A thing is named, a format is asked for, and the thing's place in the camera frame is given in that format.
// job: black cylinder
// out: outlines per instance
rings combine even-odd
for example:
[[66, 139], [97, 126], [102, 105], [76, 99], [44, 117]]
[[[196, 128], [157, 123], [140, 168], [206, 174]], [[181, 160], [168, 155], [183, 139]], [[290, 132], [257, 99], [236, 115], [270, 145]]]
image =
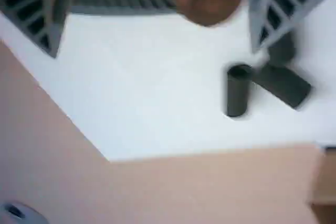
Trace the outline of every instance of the black cylinder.
[[226, 112], [229, 117], [243, 115], [247, 111], [250, 95], [252, 68], [245, 64], [229, 68], [226, 88]]
[[290, 63], [297, 54], [295, 33], [290, 31], [283, 35], [267, 51], [269, 55], [268, 64], [275, 67], [283, 67]]
[[253, 81], [294, 109], [304, 101], [312, 89], [308, 82], [290, 69], [269, 64], [256, 72]]

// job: beige floor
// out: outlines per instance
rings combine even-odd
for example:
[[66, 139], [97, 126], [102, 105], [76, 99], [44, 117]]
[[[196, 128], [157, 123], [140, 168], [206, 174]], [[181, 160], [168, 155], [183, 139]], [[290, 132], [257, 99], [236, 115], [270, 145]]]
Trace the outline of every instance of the beige floor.
[[0, 202], [50, 223], [315, 224], [320, 155], [296, 145], [111, 164], [0, 45]]

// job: blurry object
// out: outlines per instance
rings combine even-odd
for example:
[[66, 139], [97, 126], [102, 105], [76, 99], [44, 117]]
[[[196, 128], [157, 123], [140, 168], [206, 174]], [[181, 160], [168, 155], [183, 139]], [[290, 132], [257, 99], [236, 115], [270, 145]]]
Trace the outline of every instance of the blurry object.
[[2, 212], [12, 224], [48, 224], [47, 219], [34, 209], [16, 202], [6, 202], [2, 206]]
[[289, 64], [297, 54], [295, 32], [290, 31], [283, 35], [268, 49], [268, 64], [274, 67], [283, 67]]
[[229, 68], [225, 73], [226, 85], [226, 115], [234, 118], [246, 113], [250, 97], [252, 68], [240, 64]]

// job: white surface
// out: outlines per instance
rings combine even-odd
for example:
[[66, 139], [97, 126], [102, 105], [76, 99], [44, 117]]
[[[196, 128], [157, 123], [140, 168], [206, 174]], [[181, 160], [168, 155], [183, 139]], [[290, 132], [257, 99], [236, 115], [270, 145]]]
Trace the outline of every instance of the white surface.
[[289, 142], [336, 142], [336, 0], [307, 19], [297, 66], [316, 91], [300, 112], [262, 89], [248, 116], [222, 114], [221, 69], [252, 65], [246, 10], [201, 28], [179, 16], [71, 15], [57, 60], [4, 17], [0, 35], [84, 135], [110, 159], [134, 159]]

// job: tan surface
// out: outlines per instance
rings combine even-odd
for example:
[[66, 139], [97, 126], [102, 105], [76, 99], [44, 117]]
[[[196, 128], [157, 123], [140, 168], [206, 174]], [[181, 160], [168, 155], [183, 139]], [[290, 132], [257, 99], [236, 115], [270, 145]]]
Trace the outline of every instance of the tan surface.
[[20, 200], [55, 224], [315, 224], [314, 146], [110, 164], [0, 52], [0, 202]]
[[327, 152], [319, 168], [313, 201], [336, 204], [336, 151]]

